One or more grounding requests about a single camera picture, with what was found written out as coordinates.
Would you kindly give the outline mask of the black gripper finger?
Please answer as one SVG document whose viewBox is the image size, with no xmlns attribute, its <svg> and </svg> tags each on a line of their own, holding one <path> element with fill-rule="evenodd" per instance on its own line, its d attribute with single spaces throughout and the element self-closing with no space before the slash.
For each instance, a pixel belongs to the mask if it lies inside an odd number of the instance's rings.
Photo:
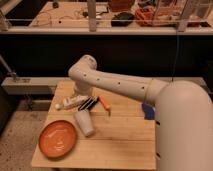
<svg viewBox="0 0 213 171">
<path fill-rule="evenodd" d="M 93 99 L 92 97 L 89 97 L 85 102 L 83 102 L 83 103 L 80 105 L 80 107 L 78 108 L 78 111 L 84 109 L 84 108 L 89 104 L 89 102 L 92 101 L 92 99 Z"/>
<path fill-rule="evenodd" d="M 99 97 L 96 97 L 92 102 L 86 107 L 86 110 L 91 110 L 99 101 Z"/>
</svg>

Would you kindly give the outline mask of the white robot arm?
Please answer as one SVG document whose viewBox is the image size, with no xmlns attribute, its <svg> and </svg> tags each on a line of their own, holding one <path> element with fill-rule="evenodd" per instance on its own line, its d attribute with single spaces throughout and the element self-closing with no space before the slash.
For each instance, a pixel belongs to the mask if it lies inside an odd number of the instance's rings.
<svg viewBox="0 0 213 171">
<path fill-rule="evenodd" d="M 213 101 L 198 84 L 101 72 L 90 55 L 68 75 L 77 93 L 97 87 L 154 109 L 156 171 L 213 171 Z"/>
</svg>

